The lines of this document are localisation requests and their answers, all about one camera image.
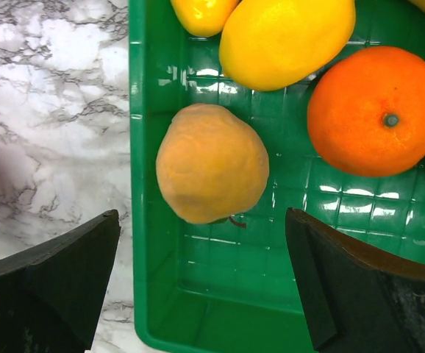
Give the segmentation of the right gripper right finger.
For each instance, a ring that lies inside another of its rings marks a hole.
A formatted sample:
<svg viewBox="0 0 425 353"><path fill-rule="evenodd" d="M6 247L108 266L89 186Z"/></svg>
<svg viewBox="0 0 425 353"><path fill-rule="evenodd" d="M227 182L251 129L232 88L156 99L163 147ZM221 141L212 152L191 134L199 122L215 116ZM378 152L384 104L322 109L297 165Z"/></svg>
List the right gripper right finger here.
<svg viewBox="0 0 425 353"><path fill-rule="evenodd" d="M288 208L285 236L317 352L425 352L425 265Z"/></svg>

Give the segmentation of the yellow lemon front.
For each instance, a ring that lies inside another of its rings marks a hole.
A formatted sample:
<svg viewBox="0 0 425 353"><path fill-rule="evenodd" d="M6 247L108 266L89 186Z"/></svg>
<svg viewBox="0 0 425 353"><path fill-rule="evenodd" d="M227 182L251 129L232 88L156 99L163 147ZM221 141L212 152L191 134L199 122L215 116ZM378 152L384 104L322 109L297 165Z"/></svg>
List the yellow lemon front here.
<svg viewBox="0 0 425 353"><path fill-rule="evenodd" d="M242 1L221 34L222 71L252 90L284 88L333 60L355 23L354 1Z"/></svg>

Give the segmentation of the orange fruit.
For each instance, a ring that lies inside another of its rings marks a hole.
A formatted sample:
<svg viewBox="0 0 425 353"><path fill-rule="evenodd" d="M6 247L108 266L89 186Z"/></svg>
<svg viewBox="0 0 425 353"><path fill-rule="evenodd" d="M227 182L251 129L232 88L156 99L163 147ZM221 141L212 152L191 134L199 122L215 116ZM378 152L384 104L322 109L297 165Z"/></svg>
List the orange fruit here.
<svg viewBox="0 0 425 353"><path fill-rule="evenodd" d="M318 81L307 108L316 152L349 174L388 177L425 157L425 60L393 46L361 49Z"/></svg>

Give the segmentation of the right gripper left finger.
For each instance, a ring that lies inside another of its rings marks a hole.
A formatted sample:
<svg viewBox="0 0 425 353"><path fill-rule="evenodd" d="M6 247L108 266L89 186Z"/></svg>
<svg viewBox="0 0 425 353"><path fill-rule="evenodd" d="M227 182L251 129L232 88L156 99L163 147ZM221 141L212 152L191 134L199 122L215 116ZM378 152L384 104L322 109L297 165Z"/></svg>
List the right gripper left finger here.
<svg viewBox="0 0 425 353"><path fill-rule="evenodd" d="M92 347L121 234L117 210L0 260L0 352Z"/></svg>

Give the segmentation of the peach fruit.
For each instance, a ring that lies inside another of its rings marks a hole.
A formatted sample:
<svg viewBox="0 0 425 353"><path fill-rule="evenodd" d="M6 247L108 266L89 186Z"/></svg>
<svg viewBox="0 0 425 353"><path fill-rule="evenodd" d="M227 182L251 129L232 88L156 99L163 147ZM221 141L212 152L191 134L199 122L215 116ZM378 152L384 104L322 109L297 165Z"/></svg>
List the peach fruit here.
<svg viewBox="0 0 425 353"><path fill-rule="evenodd" d="M259 135L217 104L192 104L177 112L156 158L162 197L191 224L252 209L265 191L269 169Z"/></svg>

